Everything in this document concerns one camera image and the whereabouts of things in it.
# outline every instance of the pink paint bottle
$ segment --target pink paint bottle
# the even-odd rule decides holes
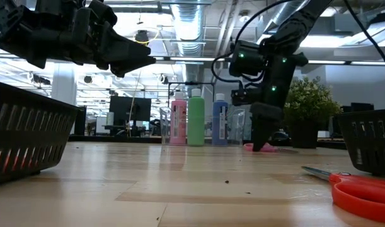
[[[171,102],[171,132],[170,144],[187,143],[187,101],[184,93],[176,92],[175,100]]]

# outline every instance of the white bottle cap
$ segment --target white bottle cap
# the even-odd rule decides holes
[[[174,96],[175,96],[175,99],[178,99],[178,100],[184,99],[184,93],[179,92],[179,91],[175,92]]]
[[[192,89],[192,97],[200,97],[200,89],[199,88]]]
[[[224,94],[223,93],[216,94],[216,101],[224,101]]]

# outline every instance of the wooden table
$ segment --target wooden table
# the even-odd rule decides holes
[[[325,148],[68,143],[55,168],[0,186],[0,227],[385,226],[334,206],[302,165],[366,175]]]

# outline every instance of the pink object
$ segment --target pink object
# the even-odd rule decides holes
[[[246,151],[252,151],[253,146],[254,146],[254,144],[252,144],[252,143],[244,144],[244,149]],[[273,153],[273,152],[277,152],[277,148],[274,146],[271,146],[269,143],[266,143],[265,145],[263,145],[260,152]]]
[[[170,144],[187,143],[187,101],[183,98],[182,92],[176,92],[171,102]]]

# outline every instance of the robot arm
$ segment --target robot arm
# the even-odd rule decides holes
[[[117,17],[99,0],[38,0],[35,11],[0,0],[0,49],[44,68],[47,59],[94,64],[124,77],[154,64],[149,47],[118,35]]]
[[[307,37],[321,13],[333,0],[312,0],[284,21],[275,35],[259,45],[237,41],[229,73],[243,77],[255,88],[233,90],[233,105],[251,104],[253,150],[259,151],[283,119],[283,108],[296,66],[305,66],[303,53],[294,52]]]

